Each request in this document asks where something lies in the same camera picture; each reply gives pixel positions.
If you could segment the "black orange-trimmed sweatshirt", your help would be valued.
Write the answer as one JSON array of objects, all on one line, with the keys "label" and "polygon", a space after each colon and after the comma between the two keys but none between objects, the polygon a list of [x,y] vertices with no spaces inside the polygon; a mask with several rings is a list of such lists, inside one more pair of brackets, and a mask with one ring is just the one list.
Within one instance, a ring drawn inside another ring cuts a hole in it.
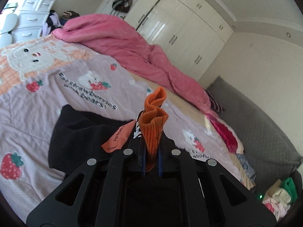
[{"label": "black orange-trimmed sweatshirt", "polygon": [[158,147],[169,115],[162,109],[167,94],[158,87],[144,101],[135,120],[114,120],[65,105],[54,127],[48,152],[49,168],[70,175],[88,159],[110,158],[132,139],[146,147],[145,171],[157,162]]}]

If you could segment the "clothes pile beside bed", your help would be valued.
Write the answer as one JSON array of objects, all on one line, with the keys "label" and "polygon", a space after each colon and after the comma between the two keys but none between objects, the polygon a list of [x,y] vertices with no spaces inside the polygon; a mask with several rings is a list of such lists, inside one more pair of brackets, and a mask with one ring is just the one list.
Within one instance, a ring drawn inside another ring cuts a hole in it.
[{"label": "clothes pile beside bed", "polygon": [[291,177],[278,179],[266,192],[263,205],[275,216],[277,222],[284,218],[293,203],[298,199],[295,183]]}]

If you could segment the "dark clothes heap by drawers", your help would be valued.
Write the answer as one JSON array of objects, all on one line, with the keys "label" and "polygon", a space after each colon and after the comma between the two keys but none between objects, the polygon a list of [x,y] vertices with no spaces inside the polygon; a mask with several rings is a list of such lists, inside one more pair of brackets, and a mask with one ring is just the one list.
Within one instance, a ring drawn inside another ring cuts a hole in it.
[{"label": "dark clothes heap by drawers", "polygon": [[66,22],[80,15],[74,11],[64,11],[61,16],[54,10],[50,10],[49,16],[42,27],[42,36],[49,35],[53,30],[61,28]]}]

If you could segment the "hanging clothes on door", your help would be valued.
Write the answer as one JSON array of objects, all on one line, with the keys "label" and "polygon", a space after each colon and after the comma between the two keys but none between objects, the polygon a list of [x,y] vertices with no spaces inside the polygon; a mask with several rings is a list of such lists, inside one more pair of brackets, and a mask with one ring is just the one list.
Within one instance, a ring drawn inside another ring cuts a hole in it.
[{"label": "hanging clothes on door", "polygon": [[124,19],[133,5],[134,0],[113,0],[110,15]]}]

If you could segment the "blue patterned mattress edge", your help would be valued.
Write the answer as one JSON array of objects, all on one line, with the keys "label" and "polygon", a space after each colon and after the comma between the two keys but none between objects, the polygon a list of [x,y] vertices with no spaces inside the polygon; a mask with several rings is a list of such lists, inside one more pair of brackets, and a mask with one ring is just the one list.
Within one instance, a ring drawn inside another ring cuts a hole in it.
[{"label": "blue patterned mattress edge", "polygon": [[244,154],[236,154],[240,164],[242,165],[246,175],[249,177],[251,182],[255,182],[256,179],[256,172],[253,167],[250,165],[248,160],[246,159]]}]

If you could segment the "red pink pillow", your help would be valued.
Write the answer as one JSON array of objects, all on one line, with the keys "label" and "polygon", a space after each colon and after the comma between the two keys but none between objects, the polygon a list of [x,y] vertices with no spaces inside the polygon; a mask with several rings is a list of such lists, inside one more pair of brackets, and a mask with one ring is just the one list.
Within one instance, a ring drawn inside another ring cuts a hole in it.
[{"label": "red pink pillow", "polygon": [[215,128],[217,133],[220,135],[228,151],[232,154],[243,154],[244,147],[235,131],[223,120],[212,116],[211,114],[206,115],[212,126]]}]

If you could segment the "grey quilted headboard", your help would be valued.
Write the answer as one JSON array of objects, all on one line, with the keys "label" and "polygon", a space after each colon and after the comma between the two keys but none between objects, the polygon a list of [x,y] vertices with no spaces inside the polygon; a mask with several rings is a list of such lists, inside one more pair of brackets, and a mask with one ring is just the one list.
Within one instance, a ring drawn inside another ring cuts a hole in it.
[{"label": "grey quilted headboard", "polygon": [[277,180],[291,177],[297,191],[302,190],[298,169],[302,156],[277,124],[240,91],[217,77],[207,90],[224,111],[219,117],[236,133],[244,156],[255,171],[258,191],[265,191]]}]

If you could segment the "striped dark pillow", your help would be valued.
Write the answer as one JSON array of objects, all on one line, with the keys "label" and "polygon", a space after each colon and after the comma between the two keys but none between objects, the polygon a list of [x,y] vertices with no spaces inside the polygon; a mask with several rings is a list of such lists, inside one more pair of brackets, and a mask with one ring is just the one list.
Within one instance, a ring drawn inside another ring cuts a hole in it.
[{"label": "striped dark pillow", "polygon": [[215,100],[213,95],[208,90],[205,90],[205,92],[207,93],[207,95],[209,97],[209,101],[210,101],[210,104],[211,104],[211,109],[214,110],[216,113],[224,112],[225,109],[220,105],[220,103],[218,101]]}]

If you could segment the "lilac strawberry bear bedsheet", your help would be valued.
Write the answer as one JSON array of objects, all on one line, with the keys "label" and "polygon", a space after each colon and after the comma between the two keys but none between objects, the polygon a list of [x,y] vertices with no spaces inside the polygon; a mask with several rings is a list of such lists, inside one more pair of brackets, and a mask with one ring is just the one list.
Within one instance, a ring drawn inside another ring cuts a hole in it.
[{"label": "lilac strawberry bear bedsheet", "polygon": [[14,214],[28,214],[62,181],[48,166],[62,107],[134,120],[157,85],[110,56],[53,36],[1,49],[1,193]]}]

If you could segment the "cream white wardrobe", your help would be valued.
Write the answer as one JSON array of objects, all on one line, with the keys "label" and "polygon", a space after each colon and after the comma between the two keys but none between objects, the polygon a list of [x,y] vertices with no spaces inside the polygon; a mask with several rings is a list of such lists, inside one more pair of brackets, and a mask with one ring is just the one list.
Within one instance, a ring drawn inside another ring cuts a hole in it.
[{"label": "cream white wardrobe", "polygon": [[125,21],[195,80],[201,79],[233,33],[206,0],[138,0]]}]

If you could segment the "pink fluffy blanket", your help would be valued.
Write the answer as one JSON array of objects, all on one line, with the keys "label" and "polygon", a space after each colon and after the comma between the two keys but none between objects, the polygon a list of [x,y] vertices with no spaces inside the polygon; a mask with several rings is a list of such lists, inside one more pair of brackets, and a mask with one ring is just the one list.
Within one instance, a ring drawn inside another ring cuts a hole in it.
[{"label": "pink fluffy blanket", "polygon": [[158,45],[150,45],[124,20],[106,14],[70,19],[52,34],[114,58],[123,68],[181,96],[204,114],[217,116],[209,96],[193,78],[173,66]]}]

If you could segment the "white drawer chest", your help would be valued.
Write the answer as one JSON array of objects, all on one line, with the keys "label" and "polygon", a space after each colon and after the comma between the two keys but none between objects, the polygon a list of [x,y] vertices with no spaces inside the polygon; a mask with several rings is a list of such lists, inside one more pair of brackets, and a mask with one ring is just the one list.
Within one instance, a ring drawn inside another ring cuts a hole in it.
[{"label": "white drawer chest", "polygon": [[1,47],[38,38],[56,0],[8,0],[1,12]]}]

